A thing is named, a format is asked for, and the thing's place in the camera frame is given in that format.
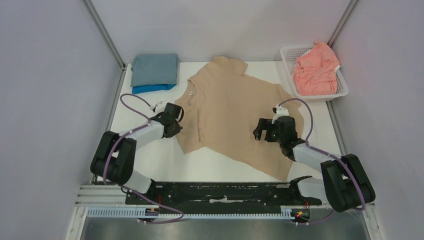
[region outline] white tabletop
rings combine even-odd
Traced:
[[[282,72],[283,63],[281,61],[252,61],[247,63],[248,67],[245,74],[270,83],[281,84],[287,92],[291,92]],[[178,83],[174,88],[168,91],[141,93],[139,96],[152,105],[160,101],[173,103],[186,90],[187,79],[196,74],[205,64],[206,62],[181,62],[179,65]],[[129,64],[120,94],[131,93],[131,76],[131,65]],[[155,115],[144,102],[135,97],[127,96],[124,100],[128,105],[149,117]],[[314,129],[309,142],[325,151],[339,154],[339,146],[326,103],[313,102],[309,106],[314,119]],[[302,134],[304,139],[310,128],[310,117],[305,106],[300,107],[299,111],[304,118]],[[121,102],[118,102],[111,131],[127,131],[143,123],[145,123],[143,117],[128,110]],[[155,181],[279,182],[277,179],[245,163],[232,160],[207,147],[189,154],[183,154],[175,137],[156,140],[139,149],[135,154],[134,169]],[[306,175],[322,178],[321,174],[314,169],[302,163],[294,162],[287,181]]]

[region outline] white plastic basket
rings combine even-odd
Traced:
[[[335,94],[328,95],[314,95],[314,96],[304,96],[298,93],[295,83],[293,82],[293,70],[295,68],[296,59],[302,56],[307,51],[311,50],[314,45],[296,45],[296,46],[284,46],[280,49],[282,62],[284,65],[285,76],[290,85],[291,92],[293,97],[300,98],[308,102],[317,102],[317,101],[330,101],[338,97],[346,96],[349,93],[348,86],[346,85],[345,79],[342,76],[342,72],[338,69],[335,72],[337,78],[337,91]]]

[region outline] folded blue shirt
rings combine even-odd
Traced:
[[[132,94],[141,94],[147,92],[154,92],[159,90],[170,90],[175,87],[176,84],[156,84],[156,85],[145,85],[135,86],[132,88]]]
[[[177,84],[179,63],[180,59],[176,54],[139,54],[132,61],[131,87],[175,85]],[[158,88],[164,90],[162,88],[171,89],[172,87],[161,86]]]

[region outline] purple cable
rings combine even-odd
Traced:
[[[281,106],[281,105],[287,103],[288,101],[293,101],[293,100],[300,101],[303,104],[305,104],[307,110],[309,111],[309,115],[310,115],[310,129],[309,129],[309,132],[308,132],[308,134],[307,134],[307,136],[305,138],[305,144],[306,144],[306,146],[308,148],[310,148],[310,149],[312,149],[312,150],[320,153],[320,154],[323,154],[323,155],[326,155],[326,156],[329,156],[329,157],[334,158],[344,168],[344,170],[347,172],[347,175],[349,175],[349,178],[352,180],[353,185],[355,186],[355,189],[356,189],[356,191],[357,191],[357,193],[359,195],[360,203],[362,205],[361,207],[355,207],[354,209],[355,210],[358,210],[358,211],[364,211],[365,210],[365,199],[364,199],[364,195],[362,194],[361,189],[359,187],[359,184],[356,181],[356,179],[354,178],[354,175],[352,174],[351,170],[349,170],[348,166],[340,158],[336,157],[335,155],[330,154],[330,153],[328,153],[328,152],[326,152],[324,150],[321,150],[319,148],[316,148],[314,146],[309,145],[308,139],[309,139],[309,137],[312,134],[312,129],[313,129],[313,126],[314,126],[314,119],[312,117],[312,111],[311,111],[311,108],[309,107],[309,105],[304,100],[302,100],[300,98],[290,98],[290,99],[287,99],[287,100],[282,101],[280,104],[278,104],[278,106]]]
[[[162,205],[158,202],[152,201],[152,200],[148,199],[146,196],[144,196],[143,194],[139,193],[138,191],[134,191],[134,190],[130,189],[129,187],[126,187],[126,186],[121,186],[121,187],[124,188],[124,189],[127,189],[127,190],[131,190],[133,193],[137,194],[139,197],[141,197],[142,199],[146,200],[147,202],[149,202],[153,205],[158,205],[161,208],[168,209],[168,210],[171,210],[173,212],[181,214],[181,216],[174,218],[174,219],[165,220],[165,221],[151,221],[151,222],[146,221],[146,222],[144,222],[145,224],[169,224],[169,223],[177,222],[184,217],[184,213],[182,211],[178,210],[178,209],[172,208],[170,206],[165,206],[165,205]]]
[[[311,222],[298,222],[297,225],[308,226],[308,225],[311,225],[311,224],[319,224],[319,223],[322,223],[322,222],[328,220],[329,218],[331,218],[335,213],[336,213],[336,211],[333,210],[328,216],[326,216],[326,217],[324,217],[320,220],[311,221]]]
[[[112,154],[115,152],[115,149],[117,149],[117,147],[118,147],[118,145],[119,145],[119,143],[125,138],[125,137],[127,137],[128,135],[130,135],[130,134],[132,134],[132,133],[134,133],[134,132],[137,132],[138,130],[142,130],[142,129],[144,129],[144,128],[146,128],[147,126],[149,126],[149,124],[150,124],[150,118],[148,117],[148,116],[146,116],[145,114],[143,114],[142,112],[140,112],[140,111],[137,111],[137,110],[135,110],[134,108],[132,108],[132,107],[130,107],[130,106],[128,106],[125,102],[124,102],[124,100],[122,99],[124,96],[132,96],[132,97],[136,97],[136,98],[138,98],[138,99],[140,99],[140,100],[142,100],[143,102],[145,102],[149,107],[151,106],[146,100],[144,100],[142,97],[139,97],[139,96],[137,96],[137,95],[134,95],[134,94],[131,94],[131,93],[124,93],[124,94],[122,94],[121,96],[120,96],[120,102],[125,106],[125,107],[127,107],[129,110],[131,110],[131,111],[133,111],[133,112],[135,112],[135,113],[137,113],[137,114],[139,114],[139,115],[141,115],[141,116],[143,116],[144,118],[146,118],[147,119],[147,123],[146,124],[144,124],[144,125],[141,125],[141,126],[139,126],[139,127],[136,127],[136,128],[134,128],[134,129],[132,129],[132,130],[130,130],[130,131],[128,131],[128,132],[126,132],[126,133],[124,133],[124,134],[122,134],[122,136],[120,136],[119,138],[118,138],[118,140],[116,140],[116,142],[113,144],[113,146],[112,146],[112,149],[110,150],[110,152],[109,152],[109,155],[107,156],[107,159],[106,159],[106,163],[104,164],[104,170],[103,170],[103,182],[104,182],[104,184],[105,185],[108,185],[109,183],[108,183],[108,181],[107,181],[107,173],[108,173],[108,167],[109,167],[109,162],[111,161],[111,159],[112,159]],[[165,206],[165,205],[162,205],[162,204],[160,204],[160,203],[158,203],[158,202],[155,202],[155,201],[152,201],[152,200],[150,200],[150,199],[148,199],[146,196],[144,196],[143,194],[141,194],[140,192],[138,192],[138,191],[135,191],[135,190],[132,190],[132,189],[130,189],[129,187],[126,187],[126,186],[121,186],[122,188],[124,188],[124,189],[127,189],[127,190],[131,190],[132,192],[134,192],[135,194],[137,194],[138,196],[140,196],[142,199],[144,199],[144,200],[146,200],[147,202],[149,202],[149,203],[151,203],[151,204],[153,204],[153,205],[157,205],[157,206],[159,206],[159,207],[161,207],[161,208],[164,208],[164,209],[168,209],[168,210],[171,210],[171,211],[174,211],[174,212],[176,212],[176,213],[179,213],[179,214],[181,214],[181,216],[179,216],[179,217],[177,217],[177,218],[174,218],[174,219],[170,219],[170,220],[165,220],[165,221],[154,221],[154,222],[146,222],[146,224],[168,224],[168,223],[173,223],[173,222],[177,222],[177,221],[179,221],[179,220],[181,220],[183,217],[184,217],[184,213],[182,212],[182,211],[180,211],[180,210],[178,210],[178,209],[175,209],[175,208],[172,208],[172,207],[169,207],[169,206]]]

